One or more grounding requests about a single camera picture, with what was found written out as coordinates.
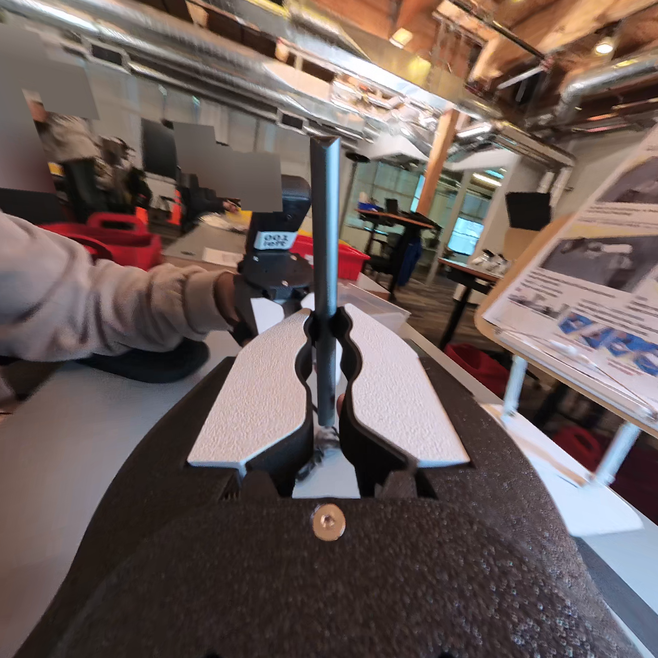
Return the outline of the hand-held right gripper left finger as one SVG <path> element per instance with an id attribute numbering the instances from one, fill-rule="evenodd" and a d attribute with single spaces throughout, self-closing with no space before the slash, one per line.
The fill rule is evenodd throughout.
<path id="1" fill-rule="evenodd" d="M 304 308 L 251 340 L 237 355 L 187 457 L 194 467 L 232 469 L 240 480 L 267 473 L 289 498 L 314 451 L 312 370 Z"/>

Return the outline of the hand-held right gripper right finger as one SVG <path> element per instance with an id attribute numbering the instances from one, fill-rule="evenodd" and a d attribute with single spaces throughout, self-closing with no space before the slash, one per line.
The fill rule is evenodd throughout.
<path id="1" fill-rule="evenodd" d="M 359 494 L 374 498 L 391 473 L 471 465 L 421 358 L 397 333 L 348 303 L 335 317 L 346 389 L 341 450 Z"/>

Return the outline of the grey usb hub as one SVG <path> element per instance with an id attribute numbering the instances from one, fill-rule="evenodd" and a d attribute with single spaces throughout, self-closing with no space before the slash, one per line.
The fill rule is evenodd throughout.
<path id="1" fill-rule="evenodd" d="M 310 141 L 317 419 L 321 427 L 333 426 L 336 408 L 332 322 L 338 308 L 340 148 L 339 137 L 314 137 Z"/>

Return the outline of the clear plastic tray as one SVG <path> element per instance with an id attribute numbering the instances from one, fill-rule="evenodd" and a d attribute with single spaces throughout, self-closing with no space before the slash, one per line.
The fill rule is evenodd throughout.
<path id="1" fill-rule="evenodd" d="M 380 324 L 399 333 L 411 314 L 390 302 L 388 297 L 387 290 L 364 275 L 359 275 L 356 282 L 338 281 L 338 307 L 353 305 Z"/>

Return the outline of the person's left forearm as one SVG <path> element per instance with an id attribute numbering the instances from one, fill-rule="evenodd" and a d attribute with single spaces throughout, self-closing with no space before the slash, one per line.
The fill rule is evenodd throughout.
<path id="1" fill-rule="evenodd" d="M 93 262 L 79 243 L 1 213 L 1 356 L 56 362 L 203 341 L 228 330 L 213 295 L 221 272 Z"/>

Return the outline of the person's left hand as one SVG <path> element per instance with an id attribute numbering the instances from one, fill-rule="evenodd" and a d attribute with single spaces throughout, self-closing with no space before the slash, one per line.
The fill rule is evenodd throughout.
<path id="1" fill-rule="evenodd" d="M 228 271 L 219 273 L 213 284 L 213 295 L 217 310 L 233 338 L 239 344 L 244 344 L 251 333 L 235 308 L 235 275 Z"/>

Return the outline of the red plastic bin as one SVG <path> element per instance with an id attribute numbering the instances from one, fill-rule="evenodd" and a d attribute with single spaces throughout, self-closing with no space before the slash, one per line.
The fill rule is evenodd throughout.
<path id="1" fill-rule="evenodd" d="M 312 267 L 314 265 L 313 239 L 308 235 L 298 235 L 291 249 L 292 254 L 300 256 Z M 358 251 L 343 240 L 338 242 L 338 269 L 340 280 L 355 282 L 358 279 L 364 264 L 370 256 Z"/>
<path id="2" fill-rule="evenodd" d="M 578 426 L 559 429 L 552 436 L 552 440 L 589 471 L 596 469 L 605 451 L 604 442 Z"/>
<path id="3" fill-rule="evenodd" d="M 502 398 L 509 371 L 497 360 L 468 343 L 449 343 L 444 353 L 490 392 Z"/>

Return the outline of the blue hanging jacket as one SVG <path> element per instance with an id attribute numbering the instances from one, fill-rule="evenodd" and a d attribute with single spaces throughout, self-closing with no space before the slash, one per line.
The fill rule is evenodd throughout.
<path id="1" fill-rule="evenodd" d="M 423 246 L 421 242 L 409 243 L 404 259 L 399 269 L 398 287 L 407 285 L 418 264 L 423 256 Z"/>

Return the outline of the wooden top standing desk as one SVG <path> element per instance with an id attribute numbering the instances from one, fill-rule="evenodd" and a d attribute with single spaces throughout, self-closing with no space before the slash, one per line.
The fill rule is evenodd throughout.
<path id="1" fill-rule="evenodd" d="M 416 239 L 421 238 L 422 231 L 429 230 L 435 237 L 440 237 L 442 229 L 438 224 L 429 220 L 428 217 L 417 212 L 407 213 L 406 215 L 396 215 L 389 212 L 366 209 L 357 209 L 356 212 L 361 219 L 372 224 L 371 236 L 368 238 L 365 247 L 365 253 L 369 256 L 369 259 L 363 265 L 362 271 L 365 271 L 365 267 L 368 266 L 377 275 L 391 276 L 388 287 L 388 301 L 391 303 L 395 302 L 395 289 L 399 283 L 400 271 L 409 245 Z M 382 255 L 373 256 L 371 251 L 375 241 L 374 231 L 379 226 L 385 224 L 402 226 L 403 233 L 398 238 L 388 257 Z"/>

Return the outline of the red plastic basket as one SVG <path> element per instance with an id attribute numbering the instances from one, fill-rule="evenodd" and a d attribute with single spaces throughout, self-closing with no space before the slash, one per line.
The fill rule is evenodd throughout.
<path id="1" fill-rule="evenodd" d="M 43 228 L 79 243 L 94 261 L 105 259 L 142 270 L 163 263 L 160 236 L 150 233 L 136 215 L 95 212 L 85 224 L 60 222 Z"/>

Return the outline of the wooden top side table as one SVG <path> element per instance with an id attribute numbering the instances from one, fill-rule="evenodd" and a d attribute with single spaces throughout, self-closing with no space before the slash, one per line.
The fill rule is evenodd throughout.
<path id="1" fill-rule="evenodd" d="M 455 302 L 448 325 L 440 339 L 439 349 L 445 351 L 453 339 L 455 330 L 461 321 L 472 292 L 488 295 L 495 284 L 502 279 L 502 276 L 464 265 L 451 259 L 440 259 L 440 264 L 447 268 L 446 275 L 448 279 L 458 285 L 462 285 L 464 288 L 461 296 Z"/>

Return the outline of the instruction sheet on wooden stand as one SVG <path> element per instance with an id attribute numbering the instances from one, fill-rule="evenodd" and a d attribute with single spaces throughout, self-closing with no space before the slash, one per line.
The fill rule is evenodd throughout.
<path id="1" fill-rule="evenodd" d="M 535 339 L 508 328 L 500 328 L 486 319 L 486 313 L 495 302 L 510 291 L 517 277 L 530 269 L 532 260 L 550 245 L 573 216 L 573 213 L 564 215 L 546 226 L 519 255 L 505 277 L 495 285 L 476 311 L 474 322 L 478 330 L 513 355 L 513 366 L 503 402 L 487 405 L 486 410 L 531 462 L 570 535 L 586 538 L 642 531 L 648 527 L 644 517 L 613 491 L 611 484 L 639 435 L 646 432 L 657 437 L 657 405 L 633 393 L 622 393 L 621 384 L 617 383 L 612 388 L 610 376 L 607 382 L 600 381 L 589 376 L 588 372 L 564 364 L 545 348 L 540 348 Z M 522 382 L 530 365 L 623 420 L 594 473 L 584 468 L 518 413 Z"/>

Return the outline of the black fabric panel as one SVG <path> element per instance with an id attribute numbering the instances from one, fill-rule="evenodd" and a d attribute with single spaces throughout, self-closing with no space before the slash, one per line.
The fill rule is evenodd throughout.
<path id="1" fill-rule="evenodd" d="M 539 232 L 551 222 L 551 195 L 548 193 L 508 192 L 505 205 L 512 229 Z"/>

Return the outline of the printed instruction sheet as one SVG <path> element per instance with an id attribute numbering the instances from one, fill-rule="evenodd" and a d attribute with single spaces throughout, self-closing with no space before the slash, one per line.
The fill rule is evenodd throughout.
<path id="1" fill-rule="evenodd" d="M 657 417 L 657 128 L 483 317 L 550 370 Z"/>

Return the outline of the wooden post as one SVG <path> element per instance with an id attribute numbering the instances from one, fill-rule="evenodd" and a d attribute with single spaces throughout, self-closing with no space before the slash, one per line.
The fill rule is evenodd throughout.
<path id="1" fill-rule="evenodd" d="M 448 157 L 448 151 L 456 134 L 456 124 L 460 112 L 458 109 L 445 111 L 438 121 L 434 134 L 432 149 L 424 173 L 424 182 L 418 198 L 416 212 L 429 217 L 436 187 L 438 185 L 443 166 Z"/>

